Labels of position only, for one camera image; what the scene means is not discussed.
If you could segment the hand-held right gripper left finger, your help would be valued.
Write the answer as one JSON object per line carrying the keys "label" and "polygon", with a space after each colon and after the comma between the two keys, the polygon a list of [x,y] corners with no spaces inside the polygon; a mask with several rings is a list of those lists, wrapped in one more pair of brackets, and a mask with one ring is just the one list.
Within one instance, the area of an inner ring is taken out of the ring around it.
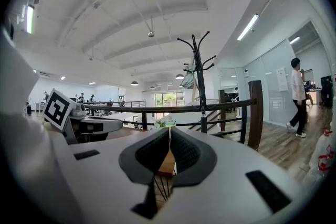
{"label": "hand-held right gripper left finger", "polygon": [[69,198],[60,220],[146,220],[135,212],[145,206],[153,173],[139,162],[124,170],[120,159],[135,159],[127,149],[157,137],[169,136],[167,128],[140,132],[113,140],[68,145],[61,133],[52,133],[52,145],[66,186],[58,193]]}

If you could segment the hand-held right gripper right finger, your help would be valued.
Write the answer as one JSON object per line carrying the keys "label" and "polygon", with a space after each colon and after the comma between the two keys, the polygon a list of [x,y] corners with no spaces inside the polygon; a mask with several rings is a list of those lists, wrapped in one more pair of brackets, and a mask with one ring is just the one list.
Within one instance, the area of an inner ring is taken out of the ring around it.
{"label": "hand-held right gripper right finger", "polygon": [[[301,209],[302,187],[284,169],[241,143],[201,132],[186,134],[217,155],[213,171],[200,184],[178,187],[154,217],[156,221],[292,221]],[[247,174],[260,171],[289,203],[272,211]]]}

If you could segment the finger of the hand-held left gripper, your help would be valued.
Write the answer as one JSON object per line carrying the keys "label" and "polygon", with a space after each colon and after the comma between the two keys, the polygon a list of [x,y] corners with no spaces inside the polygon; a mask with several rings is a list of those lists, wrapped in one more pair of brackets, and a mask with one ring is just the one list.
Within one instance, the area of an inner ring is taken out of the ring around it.
{"label": "finger of the hand-held left gripper", "polygon": [[122,121],[109,118],[88,117],[79,121],[80,134],[108,134],[110,132],[118,131],[122,127]]}

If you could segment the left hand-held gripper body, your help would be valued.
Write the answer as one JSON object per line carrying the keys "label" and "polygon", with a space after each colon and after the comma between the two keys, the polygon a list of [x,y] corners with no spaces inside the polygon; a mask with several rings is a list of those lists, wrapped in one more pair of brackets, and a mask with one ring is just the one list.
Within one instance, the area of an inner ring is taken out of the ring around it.
{"label": "left hand-held gripper body", "polygon": [[52,89],[43,110],[43,117],[65,137],[67,143],[103,141],[107,126],[100,119],[86,115],[85,107],[56,89]]}

